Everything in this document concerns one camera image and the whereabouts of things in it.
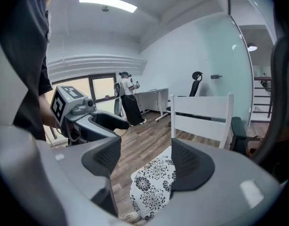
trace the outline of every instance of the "white chair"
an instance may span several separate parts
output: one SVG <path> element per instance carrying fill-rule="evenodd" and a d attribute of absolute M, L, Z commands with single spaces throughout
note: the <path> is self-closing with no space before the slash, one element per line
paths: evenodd
<path fill-rule="evenodd" d="M 220 141 L 219 148 L 224 148 L 231 124 L 233 94 L 228 94 L 227 97 L 175 97 L 171 95 L 170 100 L 172 138 L 176 137 L 176 129 L 179 129 Z M 176 113 L 211 117 L 212 120 L 181 116 Z M 223 119 L 223 122 L 213 120 L 214 118 Z"/>

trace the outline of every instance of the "white desk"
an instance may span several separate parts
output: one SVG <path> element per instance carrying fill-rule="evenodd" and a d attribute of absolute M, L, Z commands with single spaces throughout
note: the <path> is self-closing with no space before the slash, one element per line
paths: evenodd
<path fill-rule="evenodd" d="M 158 117 L 155 121 L 159 121 L 159 120 L 161 120 L 163 117 L 165 117 L 165 116 L 168 115 L 168 113 L 163 113 L 163 110 L 162 110 L 163 101 L 162 101 L 162 97 L 161 97 L 161 92 L 164 91 L 164 90 L 168 90 L 168 88 L 142 89 L 142 88 L 140 87 L 139 89 L 136 89 L 136 90 L 133 91 L 133 94 L 134 94 L 134 95 L 140 95 L 140 94 L 152 93 L 152 92 L 155 92 L 155 93 L 157 94 L 157 102 L 158 102 L 158 104 L 160 105 L 159 111 L 160 111 L 161 116 Z"/>

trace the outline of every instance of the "ceiling lamp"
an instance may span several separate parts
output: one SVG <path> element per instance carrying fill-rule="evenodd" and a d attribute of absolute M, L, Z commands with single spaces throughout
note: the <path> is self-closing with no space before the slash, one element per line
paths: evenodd
<path fill-rule="evenodd" d="M 136 6 L 121 0 L 79 0 L 79 2 L 102 4 L 106 6 L 120 8 L 131 13 L 133 13 L 137 9 Z"/>
<path fill-rule="evenodd" d="M 247 48 L 248 48 L 249 52 L 257 50 L 257 46 L 255 44 L 253 44 L 253 43 L 247 44 Z"/>

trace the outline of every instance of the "floral cushion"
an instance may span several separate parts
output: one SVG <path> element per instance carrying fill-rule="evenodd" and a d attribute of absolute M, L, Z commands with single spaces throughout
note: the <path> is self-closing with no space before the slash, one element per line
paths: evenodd
<path fill-rule="evenodd" d="M 131 202 L 142 218 L 149 220 L 168 204 L 170 187 L 176 178 L 169 146 L 157 158 L 131 176 Z"/>

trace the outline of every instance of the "black skirt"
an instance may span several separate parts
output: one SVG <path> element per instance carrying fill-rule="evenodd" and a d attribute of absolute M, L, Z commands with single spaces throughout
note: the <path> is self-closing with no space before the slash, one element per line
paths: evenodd
<path fill-rule="evenodd" d="M 121 97 L 122 106 L 124 107 L 124 111 L 126 114 L 126 118 L 130 125 L 135 126 L 142 122 L 144 119 L 140 113 L 136 97 L 133 95 L 124 95 Z"/>

